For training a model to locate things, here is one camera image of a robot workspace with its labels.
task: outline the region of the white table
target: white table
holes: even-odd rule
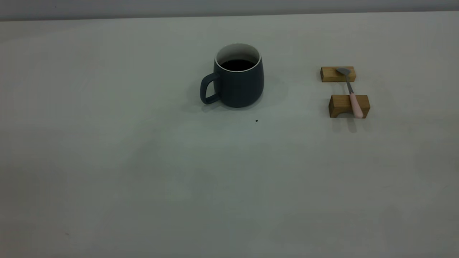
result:
[[[263,96],[205,106],[233,42]],[[0,256],[457,257],[458,46],[459,12],[1,22]]]

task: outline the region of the wooden block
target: wooden block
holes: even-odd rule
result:
[[[367,95],[355,95],[357,102],[364,113],[364,117],[367,117],[368,111],[370,111],[370,102]],[[330,103],[328,104],[330,111],[330,117],[336,118],[341,113],[352,113],[351,100],[349,95],[332,95]]]
[[[355,81],[357,75],[355,74],[353,66],[327,66],[320,69],[320,77],[322,78],[322,82],[345,82],[346,77],[336,70],[340,67],[345,67],[351,70],[351,73],[349,74],[349,81]]]

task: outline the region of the pink spoon handle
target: pink spoon handle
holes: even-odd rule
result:
[[[354,93],[349,94],[349,98],[351,99],[352,112],[354,112],[355,118],[363,118],[364,114],[362,112],[362,109],[358,105],[357,98],[355,97],[355,94]]]

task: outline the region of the dark liquid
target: dark liquid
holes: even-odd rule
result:
[[[254,66],[255,66],[254,63],[247,61],[247,60],[242,60],[242,59],[230,60],[222,64],[222,67],[225,68],[226,70],[235,71],[235,72],[248,70]]]

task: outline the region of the dark gray mug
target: dark gray mug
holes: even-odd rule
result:
[[[206,98],[207,86],[212,81],[215,95]],[[246,107],[261,96],[263,85],[263,63],[258,50],[235,43],[217,53],[213,73],[202,79],[200,95],[204,104],[221,100],[230,107]]]

